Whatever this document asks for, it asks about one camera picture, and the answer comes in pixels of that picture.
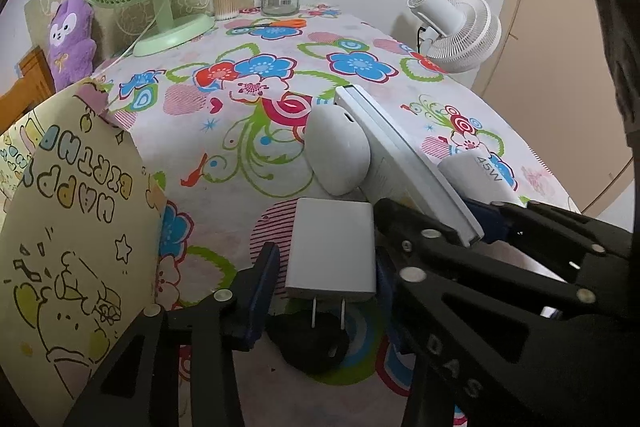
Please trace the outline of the white earbud case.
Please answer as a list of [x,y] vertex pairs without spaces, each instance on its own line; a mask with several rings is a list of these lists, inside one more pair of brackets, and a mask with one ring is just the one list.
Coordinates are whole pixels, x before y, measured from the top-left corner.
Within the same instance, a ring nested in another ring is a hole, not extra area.
[[338,105],[318,105],[310,112],[304,154],[319,184],[332,196],[354,191],[367,176],[371,161],[367,135]]

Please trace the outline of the white 45W charger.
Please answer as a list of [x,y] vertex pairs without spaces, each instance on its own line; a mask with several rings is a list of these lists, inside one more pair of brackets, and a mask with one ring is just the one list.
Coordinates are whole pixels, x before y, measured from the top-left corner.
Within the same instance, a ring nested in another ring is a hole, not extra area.
[[443,159],[438,169],[462,197],[484,204],[522,205],[512,169],[494,153],[479,148],[465,150]]

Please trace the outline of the wooden chair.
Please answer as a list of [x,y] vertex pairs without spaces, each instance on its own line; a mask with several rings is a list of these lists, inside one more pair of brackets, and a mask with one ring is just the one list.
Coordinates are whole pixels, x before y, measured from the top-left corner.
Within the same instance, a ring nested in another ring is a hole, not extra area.
[[54,82],[40,46],[32,48],[18,64],[21,78],[0,98],[0,133],[54,95]]

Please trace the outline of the beige door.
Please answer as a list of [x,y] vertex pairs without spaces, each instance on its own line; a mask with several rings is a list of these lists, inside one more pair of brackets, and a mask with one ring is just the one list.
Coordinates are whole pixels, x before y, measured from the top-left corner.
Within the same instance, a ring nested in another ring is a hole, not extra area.
[[529,144],[577,208],[600,215],[632,180],[594,0],[504,0],[473,90]]

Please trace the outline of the white standing fan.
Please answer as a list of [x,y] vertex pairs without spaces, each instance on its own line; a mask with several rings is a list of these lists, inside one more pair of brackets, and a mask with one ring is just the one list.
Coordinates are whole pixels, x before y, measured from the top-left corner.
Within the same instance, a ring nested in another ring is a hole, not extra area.
[[485,0],[407,0],[421,22],[423,55],[448,74],[477,69],[497,49],[498,16]]

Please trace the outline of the white remote control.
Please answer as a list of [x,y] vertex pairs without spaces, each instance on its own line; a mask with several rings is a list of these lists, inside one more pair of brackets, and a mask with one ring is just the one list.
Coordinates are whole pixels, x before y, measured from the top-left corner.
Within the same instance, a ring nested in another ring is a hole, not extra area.
[[442,222],[465,246],[484,232],[471,210],[425,155],[417,152],[390,114],[363,88],[351,84],[335,91],[334,102],[354,117],[371,152],[360,190],[374,204],[388,198]]

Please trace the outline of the white square charger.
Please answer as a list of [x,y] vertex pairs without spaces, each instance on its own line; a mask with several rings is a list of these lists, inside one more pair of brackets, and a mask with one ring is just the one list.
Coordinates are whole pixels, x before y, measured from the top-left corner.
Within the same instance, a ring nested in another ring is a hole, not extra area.
[[285,295],[341,308],[376,289],[373,207],[368,202],[300,198],[296,202]]

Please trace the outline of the purple plush bunny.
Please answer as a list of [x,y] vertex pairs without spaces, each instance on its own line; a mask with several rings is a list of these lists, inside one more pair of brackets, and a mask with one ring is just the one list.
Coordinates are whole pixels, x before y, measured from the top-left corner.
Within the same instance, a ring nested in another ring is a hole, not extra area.
[[93,73],[92,22],[93,8],[86,0],[64,0],[56,10],[47,55],[56,92]]

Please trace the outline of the orange scissors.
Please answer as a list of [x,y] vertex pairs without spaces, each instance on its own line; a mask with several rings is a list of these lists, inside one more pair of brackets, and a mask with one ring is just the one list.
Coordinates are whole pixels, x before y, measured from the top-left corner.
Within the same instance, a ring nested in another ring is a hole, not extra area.
[[256,24],[256,25],[253,25],[253,28],[284,27],[284,28],[300,29],[306,26],[307,26],[307,22],[303,18],[291,18],[290,20],[272,20],[269,23]]

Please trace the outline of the cotton swab container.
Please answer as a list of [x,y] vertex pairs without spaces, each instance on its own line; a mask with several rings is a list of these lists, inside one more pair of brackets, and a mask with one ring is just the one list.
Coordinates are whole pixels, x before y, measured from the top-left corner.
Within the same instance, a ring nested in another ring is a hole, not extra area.
[[231,20],[239,15],[238,0],[212,0],[216,20]]

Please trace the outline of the black car key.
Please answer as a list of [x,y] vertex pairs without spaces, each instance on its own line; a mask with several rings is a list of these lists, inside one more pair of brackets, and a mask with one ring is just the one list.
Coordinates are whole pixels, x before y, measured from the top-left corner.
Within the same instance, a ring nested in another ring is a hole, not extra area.
[[336,315],[312,314],[310,308],[270,315],[266,333],[286,363],[311,377],[335,372],[343,363],[350,343]]

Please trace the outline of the yellow cartoon storage box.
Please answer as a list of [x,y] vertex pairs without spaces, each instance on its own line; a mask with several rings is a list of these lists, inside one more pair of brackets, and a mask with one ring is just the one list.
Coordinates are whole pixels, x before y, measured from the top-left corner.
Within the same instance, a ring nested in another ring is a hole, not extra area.
[[1,368],[40,426],[152,303],[166,204],[95,83],[52,103],[1,229]]

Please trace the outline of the floral tablecloth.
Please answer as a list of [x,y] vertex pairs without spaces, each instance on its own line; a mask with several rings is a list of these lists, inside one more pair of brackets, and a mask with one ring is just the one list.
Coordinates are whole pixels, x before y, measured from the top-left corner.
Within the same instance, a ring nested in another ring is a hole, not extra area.
[[256,10],[94,77],[167,198],[155,297],[169,311],[229,286],[267,241],[290,249],[296,200],[323,192],[303,153],[309,113],[358,84],[431,161],[494,153],[521,202],[572,208],[558,179],[489,105],[382,31],[319,4],[269,23]]

